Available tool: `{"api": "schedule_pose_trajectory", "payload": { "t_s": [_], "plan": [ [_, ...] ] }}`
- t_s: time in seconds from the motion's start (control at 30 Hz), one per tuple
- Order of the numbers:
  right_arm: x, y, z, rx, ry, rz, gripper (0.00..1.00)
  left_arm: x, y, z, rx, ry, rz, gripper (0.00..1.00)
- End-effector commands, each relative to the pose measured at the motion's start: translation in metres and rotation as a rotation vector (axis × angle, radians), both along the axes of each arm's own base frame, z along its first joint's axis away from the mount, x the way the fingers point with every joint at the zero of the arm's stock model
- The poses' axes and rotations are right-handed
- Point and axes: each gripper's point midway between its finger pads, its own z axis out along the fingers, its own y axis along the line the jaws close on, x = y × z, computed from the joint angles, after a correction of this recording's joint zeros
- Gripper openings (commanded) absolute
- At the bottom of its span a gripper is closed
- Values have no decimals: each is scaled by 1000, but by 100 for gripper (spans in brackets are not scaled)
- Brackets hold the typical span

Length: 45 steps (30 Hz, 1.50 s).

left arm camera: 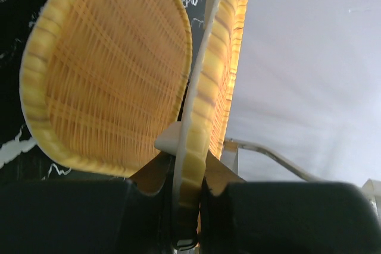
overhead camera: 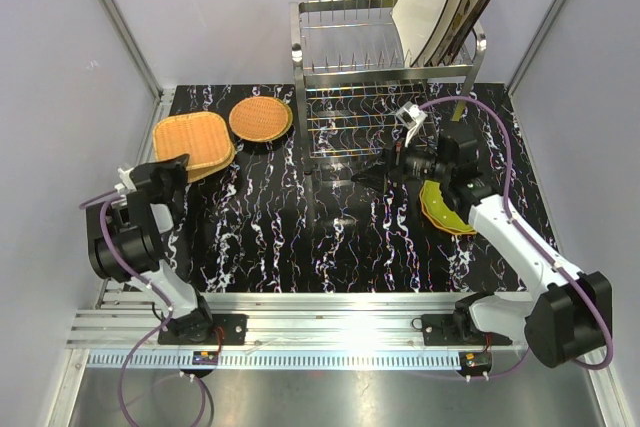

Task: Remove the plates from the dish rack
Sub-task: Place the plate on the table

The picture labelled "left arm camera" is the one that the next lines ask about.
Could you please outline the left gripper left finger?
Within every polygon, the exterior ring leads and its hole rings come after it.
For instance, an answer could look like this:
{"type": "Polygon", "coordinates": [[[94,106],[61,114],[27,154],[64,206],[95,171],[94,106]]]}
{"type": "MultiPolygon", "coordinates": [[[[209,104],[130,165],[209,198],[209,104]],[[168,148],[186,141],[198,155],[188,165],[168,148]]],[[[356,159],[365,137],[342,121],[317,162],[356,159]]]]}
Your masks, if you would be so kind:
{"type": "Polygon", "coordinates": [[[174,158],[127,179],[64,177],[1,186],[2,253],[173,253],[174,158]]]}

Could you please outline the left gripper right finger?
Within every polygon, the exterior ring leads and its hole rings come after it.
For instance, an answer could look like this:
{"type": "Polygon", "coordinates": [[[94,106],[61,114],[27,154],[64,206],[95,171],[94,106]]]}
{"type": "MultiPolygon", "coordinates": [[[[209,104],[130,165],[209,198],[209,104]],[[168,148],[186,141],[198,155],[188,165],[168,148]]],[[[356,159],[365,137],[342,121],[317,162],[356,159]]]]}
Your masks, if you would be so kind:
{"type": "Polygon", "coordinates": [[[379,253],[380,223],[353,184],[245,181],[208,154],[200,245],[201,253],[379,253]]]}

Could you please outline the large orange woven tray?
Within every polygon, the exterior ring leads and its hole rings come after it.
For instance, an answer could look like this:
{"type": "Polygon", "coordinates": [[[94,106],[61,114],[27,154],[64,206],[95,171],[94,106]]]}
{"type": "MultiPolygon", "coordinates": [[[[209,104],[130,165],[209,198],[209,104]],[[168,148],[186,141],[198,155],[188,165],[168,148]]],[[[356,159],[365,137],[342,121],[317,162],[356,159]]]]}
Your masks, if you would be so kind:
{"type": "Polygon", "coordinates": [[[177,120],[191,62],[182,0],[47,0],[20,67],[27,127],[62,166],[130,177],[177,120]]]}

